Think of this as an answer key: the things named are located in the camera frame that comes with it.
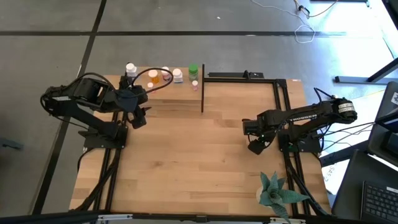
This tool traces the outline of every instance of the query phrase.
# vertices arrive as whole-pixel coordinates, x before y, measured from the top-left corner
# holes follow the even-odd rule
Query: white cable
[[[313,38],[315,37],[315,30],[312,29],[311,26],[306,25],[306,23],[304,22],[304,20],[303,20],[300,16],[298,16],[298,15],[296,15],[296,14],[293,14],[293,13],[287,11],[287,10],[279,9],[278,7],[275,7],[275,6],[263,6],[262,4],[256,2],[255,0],[250,0],[250,1],[253,2],[254,4],[257,4],[258,6],[261,6],[261,7],[264,7],[264,8],[274,8],[274,9],[278,9],[278,10],[280,10],[280,11],[282,11],[282,12],[287,12],[287,13],[289,13],[291,16],[298,17],[304,25],[300,25],[300,26],[294,31],[294,38],[295,38],[296,42],[297,42],[297,43],[300,43],[300,44],[306,44],[306,43],[311,43],[311,42],[313,41]],[[310,29],[312,30],[313,35],[312,35],[311,40],[309,40],[309,41],[303,41],[303,42],[299,41],[299,39],[298,39],[298,37],[297,37],[297,31],[298,31],[301,27],[307,27],[307,28],[310,28]]]

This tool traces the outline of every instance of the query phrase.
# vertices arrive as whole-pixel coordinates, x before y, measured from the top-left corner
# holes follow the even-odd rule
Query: white bottle
[[[174,77],[174,83],[182,83],[182,72],[180,69],[176,68],[173,70],[173,77]]]
[[[128,77],[135,78],[137,76],[137,67],[133,63],[126,65],[126,73]]]
[[[162,71],[162,76],[163,76],[163,80],[165,80],[165,81],[169,81],[169,80],[171,79],[171,75],[170,75],[169,72]]]
[[[193,91],[198,91],[198,81],[196,80],[192,81],[192,87]]]

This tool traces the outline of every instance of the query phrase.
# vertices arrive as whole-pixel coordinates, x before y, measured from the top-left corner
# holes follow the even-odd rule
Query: bottle
[[[159,83],[159,77],[157,76],[157,70],[150,70],[148,75],[153,84]]]
[[[188,71],[190,81],[198,80],[198,65],[190,64],[188,67]]]
[[[165,71],[162,71],[162,76],[163,76],[163,80],[165,80],[165,81],[169,81],[172,78],[170,73],[169,72],[165,72]]]
[[[183,83],[182,72],[176,68],[173,70],[174,83]]]
[[[147,84],[147,86],[148,86],[148,91],[149,91],[150,89],[152,89],[154,87],[154,84],[150,82]]]
[[[198,81],[192,81],[193,91],[198,91]]]
[[[133,63],[126,65],[126,74],[128,77],[135,78],[137,76],[137,67]]]

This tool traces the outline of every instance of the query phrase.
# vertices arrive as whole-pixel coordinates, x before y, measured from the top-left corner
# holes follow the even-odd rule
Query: laptop keyboard
[[[398,223],[398,194],[365,182],[363,212]]]

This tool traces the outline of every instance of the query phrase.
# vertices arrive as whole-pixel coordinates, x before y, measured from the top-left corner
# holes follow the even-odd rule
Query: gray concrete floor
[[[290,0],[261,2],[295,10]],[[301,3],[313,13],[330,4]],[[91,30],[99,6],[100,0],[0,1],[0,32]],[[298,44],[294,37],[97,37],[86,71],[122,74],[126,62],[140,66],[205,63],[207,72],[248,69],[267,78],[301,79],[308,103],[317,100],[315,86],[347,98],[384,88],[332,81],[336,75],[367,77],[392,60],[371,8],[339,2],[310,19],[310,24],[317,31],[348,35],[316,37],[311,44]],[[294,31],[299,25],[297,18],[250,0],[113,0],[106,5],[99,30]],[[87,41],[88,37],[0,36],[0,136],[25,145],[21,151],[0,148],[0,217],[25,215],[32,208],[59,127],[40,107],[39,97],[47,87],[76,77]],[[398,76],[397,71],[391,76]],[[78,130],[68,129],[45,213],[68,210],[83,144]]]

